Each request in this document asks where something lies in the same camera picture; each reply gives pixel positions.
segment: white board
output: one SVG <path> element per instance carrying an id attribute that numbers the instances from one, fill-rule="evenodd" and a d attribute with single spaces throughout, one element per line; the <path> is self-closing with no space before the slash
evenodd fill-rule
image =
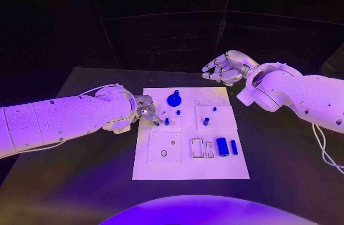
<path id="1" fill-rule="evenodd" d="M 174 90 L 180 105 L 170 107 L 167 96 Z M 170 124 L 154 126 L 153 122 L 140 120 L 132 180 L 248 179 L 225 87 L 144 88 L 143 94 L 153 98 L 156 114 L 163 120 L 169 118 Z M 226 140 L 229 155 L 225 157 L 218 154 L 219 137 Z M 236 144 L 236 155 L 231 140 Z"/>

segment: robotic arm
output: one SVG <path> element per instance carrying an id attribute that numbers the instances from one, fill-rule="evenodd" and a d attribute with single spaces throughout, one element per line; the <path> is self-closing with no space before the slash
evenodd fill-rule
<path id="1" fill-rule="evenodd" d="M 85 95 L 96 89 L 95 97 Z M 89 91 L 0 108 L 0 158 L 62 143 L 99 128 L 115 134 L 127 132 L 140 118 L 161 123 L 150 96 L 132 96 L 118 84 Z"/>
<path id="2" fill-rule="evenodd" d="M 258 63 L 241 52 L 229 50 L 202 68 L 206 79 L 232 86 L 245 78 L 245 88 L 236 95 L 248 106 L 252 102 L 270 112 L 287 106 L 300 119 L 344 133 L 344 80 L 319 75 L 302 76 L 281 63 Z"/>

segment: table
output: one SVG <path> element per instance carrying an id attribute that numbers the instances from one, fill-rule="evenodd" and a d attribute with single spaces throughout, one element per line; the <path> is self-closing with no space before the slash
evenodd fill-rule
<path id="1" fill-rule="evenodd" d="M 199 74 L 73 68 L 57 97 L 118 83 L 144 87 L 221 86 Z M 319 224 L 344 221 L 344 176 L 326 165 L 310 123 L 281 107 L 274 113 L 235 98 L 226 87 L 250 180 L 131 181 L 138 123 L 119 135 L 99 130 L 53 149 L 18 156 L 0 188 L 0 224 L 96 224 L 151 199 L 218 195 L 273 206 Z M 344 161 L 344 136 L 323 130 L 328 153 Z"/>

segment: small blue part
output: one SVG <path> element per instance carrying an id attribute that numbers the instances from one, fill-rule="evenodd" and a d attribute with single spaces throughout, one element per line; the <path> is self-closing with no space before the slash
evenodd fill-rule
<path id="1" fill-rule="evenodd" d="M 229 155 L 228 152 L 228 147 L 226 147 L 226 142 L 225 142 L 225 138 L 218 138 L 216 139 L 216 147 L 218 147 L 218 154 L 221 157 L 225 157 Z"/>
<path id="2" fill-rule="evenodd" d="M 208 124 L 209 124 L 209 118 L 205 117 L 203 122 L 202 122 L 202 125 L 203 125 L 203 126 L 208 126 Z"/>
<path id="3" fill-rule="evenodd" d="M 176 90 L 171 95 L 167 97 L 167 104 L 170 107 L 176 107 L 180 104 L 179 91 Z"/>
<path id="4" fill-rule="evenodd" d="M 236 145 L 235 145 L 234 140 L 231 140 L 231 150 L 232 150 L 232 154 L 238 154 Z"/>

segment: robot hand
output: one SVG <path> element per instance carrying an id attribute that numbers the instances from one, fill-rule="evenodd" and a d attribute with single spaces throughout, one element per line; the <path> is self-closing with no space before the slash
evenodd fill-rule
<path id="1" fill-rule="evenodd" d="M 206 79 L 232 86 L 245 78 L 245 88 L 236 95 L 248 106 L 252 102 L 270 112 L 283 105 L 299 118 L 344 133 L 344 80 L 319 75 L 302 76 L 294 68 L 276 63 L 258 65 L 241 52 L 229 50 L 202 68 Z"/>
<path id="2" fill-rule="evenodd" d="M 95 96 L 85 95 L 96 90 Z M 78 96 L 0 108 L 0 158 L 36 147 L 62 143 L 99 128 L 115 134 L 130 130 L 137 119 L 161 123 L 147 95 L 132 94 L 121 85 L 93 88 Z"/>

